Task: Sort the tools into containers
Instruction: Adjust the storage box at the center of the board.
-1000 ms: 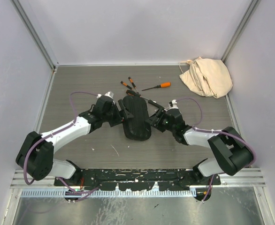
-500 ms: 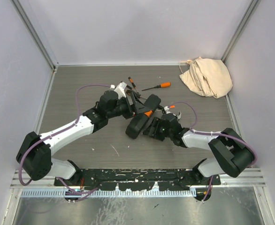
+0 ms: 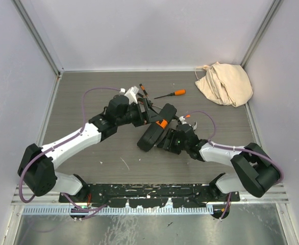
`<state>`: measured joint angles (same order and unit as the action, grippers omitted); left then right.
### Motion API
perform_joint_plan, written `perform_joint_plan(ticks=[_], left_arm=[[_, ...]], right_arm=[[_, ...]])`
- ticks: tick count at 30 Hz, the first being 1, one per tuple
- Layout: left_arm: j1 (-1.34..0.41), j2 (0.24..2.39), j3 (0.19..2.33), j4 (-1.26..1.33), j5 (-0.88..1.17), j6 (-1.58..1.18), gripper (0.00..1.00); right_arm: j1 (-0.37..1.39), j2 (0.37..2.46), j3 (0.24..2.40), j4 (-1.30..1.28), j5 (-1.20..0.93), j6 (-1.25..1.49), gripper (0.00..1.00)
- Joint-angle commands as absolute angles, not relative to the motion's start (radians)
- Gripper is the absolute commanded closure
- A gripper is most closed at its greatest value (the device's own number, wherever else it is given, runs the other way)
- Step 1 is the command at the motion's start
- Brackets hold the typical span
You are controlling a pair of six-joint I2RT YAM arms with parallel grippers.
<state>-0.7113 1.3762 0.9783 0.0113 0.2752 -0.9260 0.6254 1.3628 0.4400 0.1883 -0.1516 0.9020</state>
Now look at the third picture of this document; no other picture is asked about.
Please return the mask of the black plastic tool case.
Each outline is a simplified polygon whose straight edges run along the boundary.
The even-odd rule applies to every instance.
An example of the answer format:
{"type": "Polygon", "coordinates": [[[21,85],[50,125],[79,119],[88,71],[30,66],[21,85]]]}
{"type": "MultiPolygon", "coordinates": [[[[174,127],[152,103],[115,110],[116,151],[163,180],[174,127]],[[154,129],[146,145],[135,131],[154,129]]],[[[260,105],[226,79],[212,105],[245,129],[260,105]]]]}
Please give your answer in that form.
{"type": "Polygon", "coordinates": [[[151,150],[158,142],[167,126],[173,119],[175,119],[176,113],[177,109],[173,105],[169,103],[165,104],[163,109],[159,112],[159,116],[162,117],[162,120],[156,121],[147,128],[137,142],[137,146],[145,152],[151,150]]]}

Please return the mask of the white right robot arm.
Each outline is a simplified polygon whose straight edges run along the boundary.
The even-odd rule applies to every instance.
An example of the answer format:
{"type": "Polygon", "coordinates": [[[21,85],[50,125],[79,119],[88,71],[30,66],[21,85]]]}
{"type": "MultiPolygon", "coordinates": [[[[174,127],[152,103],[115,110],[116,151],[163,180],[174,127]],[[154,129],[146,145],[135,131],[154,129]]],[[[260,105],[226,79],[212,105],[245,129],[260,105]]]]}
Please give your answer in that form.
{"type": "Polygon", "coordinates": [[[222,201],[228,193],[236,191],[247,191],[260,198],[282,178],[280,170],[256,143],[218,145],[199,139],[188,124],[169,129],[157,147],[175,154],[185,151],[194,160],[232,167],[233,174],[221,174],[210,182],[210,195],[216,201],[222,201]]]}

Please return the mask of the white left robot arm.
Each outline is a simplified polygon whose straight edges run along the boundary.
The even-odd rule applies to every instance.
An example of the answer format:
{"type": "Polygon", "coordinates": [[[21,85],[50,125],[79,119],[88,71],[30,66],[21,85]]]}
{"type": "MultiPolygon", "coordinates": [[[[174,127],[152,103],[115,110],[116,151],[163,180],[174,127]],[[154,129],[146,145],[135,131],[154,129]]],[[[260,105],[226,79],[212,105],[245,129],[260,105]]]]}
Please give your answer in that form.
{"type": "Polygon", "coordinates": [[[116,95],[102,113],[86,121],[77,131],[47,145],[29,145],[18,168],[20,183],[25,183],[33,196],[41,197],[50,191],[70,195],[76,202],[85,201],[90,187],[78,175],[66,175],[56,169],[67,159],[85,148],[98,144],[117,132],[119,126],[135,127],[156,123],[163,118],[143,100],[144,110],[137,101],[116,95]]]}

